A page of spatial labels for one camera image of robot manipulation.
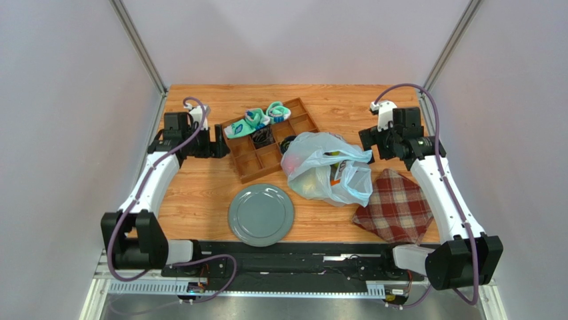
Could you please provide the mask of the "light blue plastic bag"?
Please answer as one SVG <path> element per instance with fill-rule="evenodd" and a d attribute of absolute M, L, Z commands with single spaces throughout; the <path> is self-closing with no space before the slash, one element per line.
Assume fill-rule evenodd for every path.
<path fill-rule="evenodd" d="M 340 135 L 304 132 L 290 142 L 281 158 L 287 185 L 305 199 L 333 206 L 367 206 L 373 184 L 371 150 L 352 145 Z"/>

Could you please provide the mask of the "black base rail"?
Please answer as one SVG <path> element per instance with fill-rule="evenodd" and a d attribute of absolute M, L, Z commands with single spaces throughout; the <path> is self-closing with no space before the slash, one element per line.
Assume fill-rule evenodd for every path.
<path fill-rule="evenodd" d="M 283 242 L 252 247 L 242 242 L 201 241 L 198 258 L 212 261 L 190 267 L 165 267 L 164 277 L 198 277 L 206 288 L 285 293 L 362 293 L 368 281 L 406 288 L 424 277 L 392 266 L 386 243 Z"/>

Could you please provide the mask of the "wooden compartment tray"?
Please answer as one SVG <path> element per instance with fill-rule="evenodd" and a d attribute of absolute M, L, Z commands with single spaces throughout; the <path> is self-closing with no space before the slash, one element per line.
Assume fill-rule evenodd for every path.
<path fill-rule="evenodd" d="M 301 98 L 288 100 L 283 105 L 291 110 L 290 118 L 268 126 L 264 132 L 238 138 L 223 136 L 241 183 L 280 171 L 283 152 L 293 138 L 304 132 L 319 132 Z"/>

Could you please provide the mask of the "teal white sock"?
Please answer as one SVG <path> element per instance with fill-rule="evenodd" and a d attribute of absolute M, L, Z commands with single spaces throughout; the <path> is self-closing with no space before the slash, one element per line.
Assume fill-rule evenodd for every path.
<path fill-rule="evenodd" d="M 248 109 L 244 114 L 244 118 L 224 128 L 223 132 L 228 139 L 236 139 L 250 135 L 268 126 L 270 122 L 270 118 L 262 109 Z"/>

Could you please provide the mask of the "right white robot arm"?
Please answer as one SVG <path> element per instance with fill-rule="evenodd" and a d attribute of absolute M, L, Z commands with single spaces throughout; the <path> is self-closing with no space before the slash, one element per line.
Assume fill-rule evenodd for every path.
<path fill-rule="evenodd" d="M 436 290 L 490 283 L 503 254 L 496 235 L 488 235 L 465 204 L 451 173 L 439 133 L 425 134 L 418 107 L 398 108 L 391 101 L 372 103 L 377 124 L 359 131 L 364 150 L 376 147 L 382 160 L 397 158 L 420 186 L 437 224 L 442 244 L 436 249 L 396 245 L 391 261 L 429 279 Z"/>

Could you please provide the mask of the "black patterned rolled sock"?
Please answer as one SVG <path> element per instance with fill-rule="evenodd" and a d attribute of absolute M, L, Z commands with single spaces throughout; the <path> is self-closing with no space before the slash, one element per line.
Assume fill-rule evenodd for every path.
<path fill-rule="evenodd" d="M 251 134 L 251 140 L 253 146 L 256 149 L 260 149 L 275 143 L 275 138 L 273 136 L 272 126 L 268 125 L 261 129 L 256 130 Z"/>

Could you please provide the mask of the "teal blue sock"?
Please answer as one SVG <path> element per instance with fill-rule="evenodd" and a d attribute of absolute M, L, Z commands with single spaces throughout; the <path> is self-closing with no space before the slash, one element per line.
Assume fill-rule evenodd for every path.
<path fill-rule="evenodd" d="M 281 101 L 274 101 L 266 109 L 266 116 L 270 118 L 270 124 L 274 125 L 288 120 L 291 116 L 291 110 L 285 107 Z"/>

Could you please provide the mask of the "grey round plate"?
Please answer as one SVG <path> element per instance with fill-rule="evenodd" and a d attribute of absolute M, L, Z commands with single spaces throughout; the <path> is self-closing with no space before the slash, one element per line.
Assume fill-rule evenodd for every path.
<path fill-rule="evenodd" d="M 232 233 L 252 247 L 278 243 L 290 232 L 294 218 L 295 208 L 288 194 L 266 183 L 240 190 L 228 210 Z"/>

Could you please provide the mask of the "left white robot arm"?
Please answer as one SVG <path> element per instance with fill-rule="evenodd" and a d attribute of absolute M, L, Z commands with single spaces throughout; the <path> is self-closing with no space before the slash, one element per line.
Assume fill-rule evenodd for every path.
<path fill-rule="evenodd" d="M 210 138 L 209 109 L 170 112 L 147 149 L 145 165 L 134 189 L 114 212 L 104 213 L 101 231 L 114 270 L 162 269 L 200 255 L 196 240 L 168 240 L 158 222 L 165 192 L 184 160 L 222 158 L 229 152 L 220 125 Z"/>

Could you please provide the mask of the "red plaid cloth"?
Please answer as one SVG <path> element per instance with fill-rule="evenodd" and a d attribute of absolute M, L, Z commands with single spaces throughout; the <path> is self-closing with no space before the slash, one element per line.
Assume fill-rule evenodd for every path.
<path fill-rule="evenodd" d="M 365 207 L 358 207 L 351 222 L 388 243 L 419 245 L 434 221 L 432 210 L 417 183 L 385 169 L 373 183 Z"/>

